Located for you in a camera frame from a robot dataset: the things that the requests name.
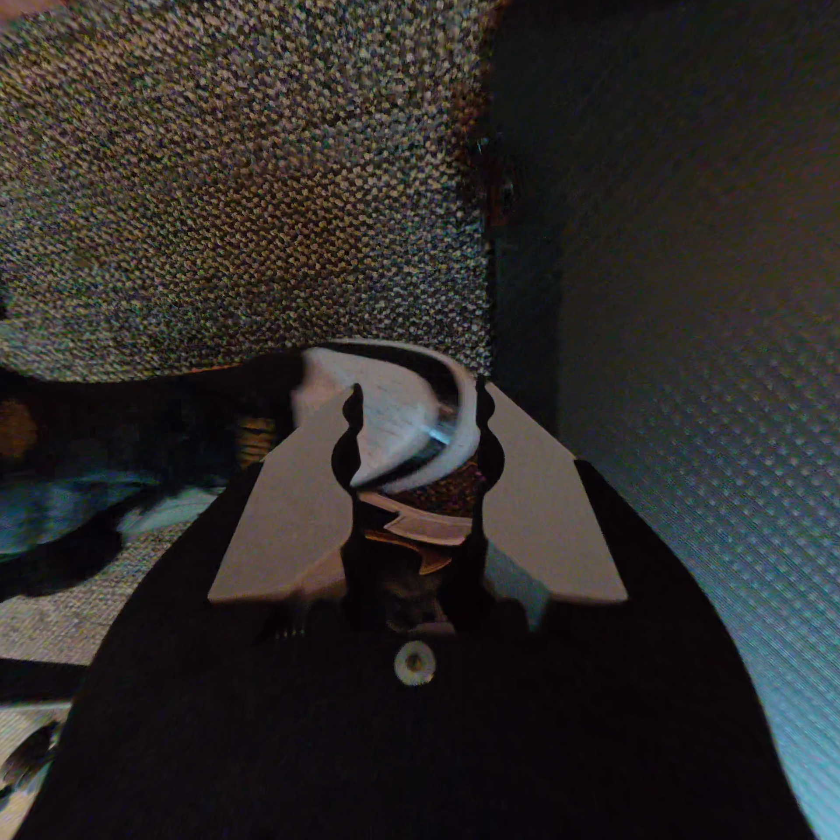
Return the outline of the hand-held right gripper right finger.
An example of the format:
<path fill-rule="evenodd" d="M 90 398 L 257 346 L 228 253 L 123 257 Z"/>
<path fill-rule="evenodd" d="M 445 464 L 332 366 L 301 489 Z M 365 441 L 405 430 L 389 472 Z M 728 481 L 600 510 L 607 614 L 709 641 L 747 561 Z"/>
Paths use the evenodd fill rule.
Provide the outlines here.
<path fill-rule="evenodd" d="M 553 604 L 628 600 L 574 455 L 496 385 L 476 383 L 480 524 L 490 592 L 545 614 Z"/>

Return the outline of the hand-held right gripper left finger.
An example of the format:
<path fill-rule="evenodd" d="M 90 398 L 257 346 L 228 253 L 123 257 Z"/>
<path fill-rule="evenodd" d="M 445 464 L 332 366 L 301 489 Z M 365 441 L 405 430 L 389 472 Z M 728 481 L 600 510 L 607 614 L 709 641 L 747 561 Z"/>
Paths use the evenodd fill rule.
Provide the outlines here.
<path fill-rule="evenodd" d="M 353 395 L 351 386 L 330 398 L 264 459 L 210 603 L 308 603 L 345 593 L 341 549 L 353 508 L 333 451 L 350 431 L 344 408 Z"/>

